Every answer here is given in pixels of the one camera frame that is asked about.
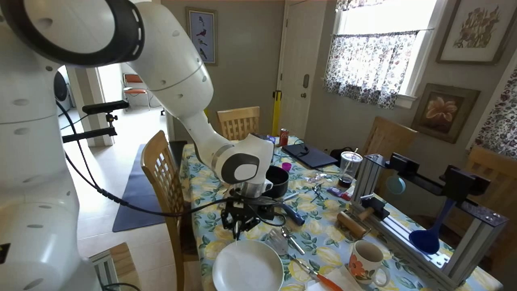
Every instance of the wooden chair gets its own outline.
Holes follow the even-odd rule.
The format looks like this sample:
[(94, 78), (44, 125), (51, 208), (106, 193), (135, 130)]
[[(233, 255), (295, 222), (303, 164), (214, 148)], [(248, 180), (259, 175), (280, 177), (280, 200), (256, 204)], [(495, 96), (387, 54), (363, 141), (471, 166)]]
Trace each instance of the wooden chair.
[[(182, 214), (190, 209), (183, 200), (178, 167), (165, 133), (159, 132), (143, 151), (143, 171), (151, 182), (164, 213)], [(177, 266), (177, 290), (185, 290), (185, 263), (199, 261), (191, 216), (167, 217)]]
[(217, 112), (222, 137), (230, 141), (245, 140), (251, 133), (259, 133), (261, 107), (243, 107)]
[[(400, 125), (396, 122), (387, 120), (384, 117), (375, 117), (374, 127), (367, 138), (367, 143), (363, 150), (364, 156), (369, 154), (380, 154), (385, 159), (390, 159), (393, 153), (406, 154), (409, 146), (414, 143), (419, 132)], [(377, 195), (385, 196), (387, 192), (384, 190), (385, 182), (388, 177), (393, 175), (392, 171), (384, 171), (379, 183), (377, 183)]]
[[(492, 261), (490, 274), (503, 280), (505, 274), (517, 266), (517, 161), (474, 146), (468, 159), (468, 172), (492, 182), (485, 195), (469, 200), (510, 219), (508, 227), (487, 255)], [(471, 224), (469, 216), (455, 209), (447, 227), (463, 237)]]

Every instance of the picture frame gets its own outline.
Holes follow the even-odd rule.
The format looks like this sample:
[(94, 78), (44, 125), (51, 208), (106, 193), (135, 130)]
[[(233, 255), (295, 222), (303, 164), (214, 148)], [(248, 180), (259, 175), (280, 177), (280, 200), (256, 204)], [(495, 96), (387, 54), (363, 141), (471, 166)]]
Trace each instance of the picture frame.
[(217, 14), (186, 9), (188, 35), (206, 65), (217, 65)]
[(458, 0), (438, 62), (498, 62), (516, 10), (516, 0)]
[(455, 145), (480, 91), (427, 85), (413, 128)]

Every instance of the lace curtain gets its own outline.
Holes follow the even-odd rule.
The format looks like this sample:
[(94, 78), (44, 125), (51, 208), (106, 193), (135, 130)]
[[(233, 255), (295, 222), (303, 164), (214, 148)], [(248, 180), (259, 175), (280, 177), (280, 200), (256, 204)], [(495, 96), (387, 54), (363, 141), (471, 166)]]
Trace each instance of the lace curtain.
[(405, 83), (417, 35), (335, 36), (327, 69), (329, 91), (392, 107)]
[(385, 0), (338, 0), (338, 10), (353, 10), (359, 7), (374, 7), (374, 6), (382, 6)]
[(476, 143), (501, 156), (517, 158), (517, 69)]

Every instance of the floor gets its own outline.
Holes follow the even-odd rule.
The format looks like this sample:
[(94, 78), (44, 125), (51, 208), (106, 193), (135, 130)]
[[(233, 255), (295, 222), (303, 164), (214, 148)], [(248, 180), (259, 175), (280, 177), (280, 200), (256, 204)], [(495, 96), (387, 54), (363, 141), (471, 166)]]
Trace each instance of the floor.
[[(104, 190), (122, 198), (138, 148), (146, 145), (159, 130), (167, 133), (165, 117), (161, 116), (161, 111), (133, 107), (125, 112), (115, 112), (119, 116), (119, 122), (115, 122), (119, 137), (114, 138), (115, 145), (112, 148), (88, 148), (86, 141), (81, 143), (91, 172)], [(72, 111), (72, 120), (78, 119), (78, 112)], [(60, 125), (62, 128), (67, 125), (64, 117), (60, 117)], [(86, 174), (77, 143), (65, 145), (65, 151), (78, 169)], [(165, 225), (112, 234), (119, 206), (98, 195), (75, 172), (73, 177), (81, 203), (78, 227), (81, 256), (91, 258), (120, 243), (128, 243), (143, 291), (175, 290), (174, 253)]]

